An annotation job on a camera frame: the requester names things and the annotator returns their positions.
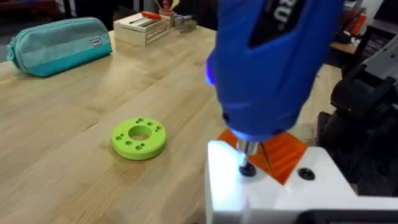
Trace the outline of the white orange left gripper left finger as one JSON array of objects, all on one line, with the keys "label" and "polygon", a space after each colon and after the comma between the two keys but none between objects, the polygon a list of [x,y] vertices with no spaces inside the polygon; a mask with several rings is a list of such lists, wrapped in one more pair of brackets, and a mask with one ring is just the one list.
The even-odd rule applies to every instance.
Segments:
[{"label": "white orange left gripper left finger", "polygon": [[228,129],[207,145],[205,204],[207,223],[247,223],[253,212],[253,187],[265,173],[253,165],[253,175],[239,168],[245,154],[236,149],[237,137]]}]

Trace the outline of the white orange left gripper right finger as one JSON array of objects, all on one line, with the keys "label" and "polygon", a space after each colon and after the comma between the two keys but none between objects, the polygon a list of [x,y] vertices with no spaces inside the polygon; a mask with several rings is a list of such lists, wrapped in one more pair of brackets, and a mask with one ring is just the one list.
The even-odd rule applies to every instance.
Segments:
[{"label": "white orange left gripper right finger", "polygon": [[272,223],[291,222],[306,210],[352,208],[358,198],[326,150],[289,133],[257,145],[250,157],[262,178],[251,206]]}]

